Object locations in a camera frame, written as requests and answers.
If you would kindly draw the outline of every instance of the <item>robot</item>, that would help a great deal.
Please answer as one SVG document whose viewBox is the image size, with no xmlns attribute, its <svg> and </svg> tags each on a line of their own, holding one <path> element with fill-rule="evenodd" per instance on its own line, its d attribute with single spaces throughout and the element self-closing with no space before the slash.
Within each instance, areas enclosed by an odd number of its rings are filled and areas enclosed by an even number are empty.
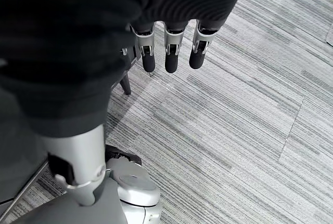
<svg viewBox="0 0 333 224">
<path fill-rule="evenodd" d="M 145 71 L 155 69 L 158 20 L 169 73 L 197 20 L 189 65 L 200 68 L 237 0 L 2 2 L 0 85 L 16 95 L 67 192 L 15 223 L 159 223 L 160 190 L 140 158 L 105 145 L 110 85 L 129 69 L 132 50 Z"/>
</svg>

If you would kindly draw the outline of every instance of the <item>black cloth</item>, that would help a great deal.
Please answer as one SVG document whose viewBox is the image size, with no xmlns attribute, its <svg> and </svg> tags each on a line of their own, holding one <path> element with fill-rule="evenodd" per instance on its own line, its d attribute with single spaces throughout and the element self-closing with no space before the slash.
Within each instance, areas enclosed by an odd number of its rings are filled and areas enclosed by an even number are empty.
<svg viewBox="0 0 333 224">
<path fill-rule="evenodd" d="M 237 0 L 0 0 L 0 85 L 33 129 L 65 137 L 104 122 L 134 45 L 129 24 L 223 21 Z"/>
</svg>

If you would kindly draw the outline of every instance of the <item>black chair leg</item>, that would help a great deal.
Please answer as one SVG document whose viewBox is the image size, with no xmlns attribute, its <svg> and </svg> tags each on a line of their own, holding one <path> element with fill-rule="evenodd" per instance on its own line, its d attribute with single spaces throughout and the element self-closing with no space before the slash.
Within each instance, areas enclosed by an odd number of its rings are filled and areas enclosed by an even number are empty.
<svg viewBox="0 0 333 224">
<path fill-rule="evenodd" d="M 120 85 L 123 87 L 123 90 L 126 95 L 130 95 L 132 93 L 129 76 L 126 74 L 122 80 L 120 80 Z"/>
</svg>

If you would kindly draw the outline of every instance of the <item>black fingertip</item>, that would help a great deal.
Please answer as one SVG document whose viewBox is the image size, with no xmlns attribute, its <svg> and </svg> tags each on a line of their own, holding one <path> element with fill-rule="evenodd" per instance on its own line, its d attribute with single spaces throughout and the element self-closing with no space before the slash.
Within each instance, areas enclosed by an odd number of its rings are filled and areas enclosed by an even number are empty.
<svg viewBox="0 0 333 224">
<path fill-rule="evenodd" d="M 193 69 L 199 69 L 204 61 L 204 54 L 202 54 L 202 50 L 198 49 L 195 54 L 193 50 L 191 51 L 191 55 L 189 57 L 189 65 Z"/>
<path fill-rule="evenodd" d="M 142 64 L 146 72 L 153 72 L 155 70 L 155 56 L 146 53 L 145 56 L 142 56 Z"/>
<path fill-rule="evenodd" d="M 170 53 L 165 55 L 165 69 L 169 73 L 174 73 L 178 67 L 178 55 Z"/>
</svg>

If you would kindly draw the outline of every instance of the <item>striped carpet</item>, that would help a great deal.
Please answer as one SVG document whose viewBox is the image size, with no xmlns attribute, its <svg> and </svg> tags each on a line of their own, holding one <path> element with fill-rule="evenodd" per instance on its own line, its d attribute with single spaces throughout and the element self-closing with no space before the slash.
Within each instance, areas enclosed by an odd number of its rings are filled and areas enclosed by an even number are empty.
<svg viewBox="0 0 333 224">
<path fill-rule="evenodd" d="M 112 93 L 107 142 L 138 154 L 161 188 L 161 223 L 333 223 L 333 0 L 239 0 L 204 65 L 137 63 Z M 60 194 L 48 172 L 8 216 Z"/>
</svg>

